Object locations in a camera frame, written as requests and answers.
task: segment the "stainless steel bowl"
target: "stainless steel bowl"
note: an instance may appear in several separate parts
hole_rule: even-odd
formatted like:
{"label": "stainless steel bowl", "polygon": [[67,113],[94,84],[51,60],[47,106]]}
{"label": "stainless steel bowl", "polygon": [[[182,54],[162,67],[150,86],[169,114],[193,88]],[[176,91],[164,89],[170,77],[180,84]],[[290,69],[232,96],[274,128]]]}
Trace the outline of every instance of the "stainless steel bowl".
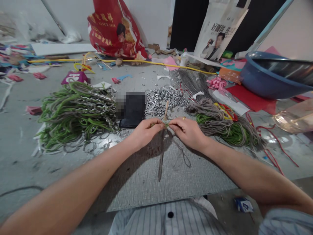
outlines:
{"label": "stainless steel bowl", "polygon": [[313,86],[313,62],[290,59],[253,59],[263,68],[289,80]]}

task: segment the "wrist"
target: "wrist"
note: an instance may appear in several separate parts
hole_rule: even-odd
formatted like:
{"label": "wrist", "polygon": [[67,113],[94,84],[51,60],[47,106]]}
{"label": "wrist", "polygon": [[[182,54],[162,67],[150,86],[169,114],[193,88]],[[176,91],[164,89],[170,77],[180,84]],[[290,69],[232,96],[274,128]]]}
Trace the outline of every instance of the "wrist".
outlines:
{"label": "wrist", "polygon": [[129,150],[130,155],[140,150],[138,144],[135,141],[127,137],[125,140],[121,142],[122,148]]}
{"label": "wrist", "polygon": [[201,148],[198,151],[209,157],[211,149],[214,147],[214,142],[215,141],[212,140],[210,137],[205,136]]}

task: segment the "gray yarn bundle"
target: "gray yarn bundle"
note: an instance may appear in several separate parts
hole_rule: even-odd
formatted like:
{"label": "gray yarn bundle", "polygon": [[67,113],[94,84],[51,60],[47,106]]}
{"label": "gray yarn bundle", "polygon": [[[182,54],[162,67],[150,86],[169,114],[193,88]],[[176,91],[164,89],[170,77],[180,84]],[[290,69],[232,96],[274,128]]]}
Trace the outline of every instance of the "gray yarn bundle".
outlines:
{"label": "gray yarn bundle", "polygon": [[254,146],[257,150],[262,150],[266,145],[266,141],[245,118],[238,116],[237,122],[225,119],[225,112],[215,106],[211,99],[204,98],[189,104],[185,110],[197,117],[198,125],[206,136],[218,135],[236,147]]}

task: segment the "hand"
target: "hand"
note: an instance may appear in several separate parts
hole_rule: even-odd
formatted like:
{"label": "hand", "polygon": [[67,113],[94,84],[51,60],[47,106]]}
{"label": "hand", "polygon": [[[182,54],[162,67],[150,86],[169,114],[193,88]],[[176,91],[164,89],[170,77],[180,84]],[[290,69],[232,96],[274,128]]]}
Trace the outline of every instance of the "hand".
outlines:
{"label": "hand", "polygon": [[209,145],[210,139],[202,133],[196,121],[179,117],[170,121],[169,127],[185,145],[199,152]]}
{"label": "hand", "polygon": [[210,39],[210,40],[208,41],[208,47],[210,46],[210,43],[211,43],[212,41],[213,41],[212,39]]}
{"label": "hand", "polygon": [[135,147],[136,151],[139,151],[149,144],[152,138],[163,129],[165,129],[165,124],[158,118],[142,120],[126,140],[130,141],[131,146]]}

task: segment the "black cable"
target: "black cable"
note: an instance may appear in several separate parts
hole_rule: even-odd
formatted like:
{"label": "black cable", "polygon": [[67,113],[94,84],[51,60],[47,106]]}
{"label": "black cable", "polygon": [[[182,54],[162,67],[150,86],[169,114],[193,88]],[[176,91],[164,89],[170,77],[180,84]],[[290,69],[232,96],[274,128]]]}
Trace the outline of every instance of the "black cable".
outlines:
{"label": "black cable", "polygon": [[3,194],[0,194],[0,197],[3,197],[5,195],[11,194],[11,193],[14,193],[14,192],[17,192],[17,191],[26,190],[26,189],[37,189],[39,191],[43,191],[44,190],[44,188],[42,188],[40,186],[27,186],[27,187],[21,187],[21,188],[16,188],[16,189],[7,191],[7,192],[5,192]]}

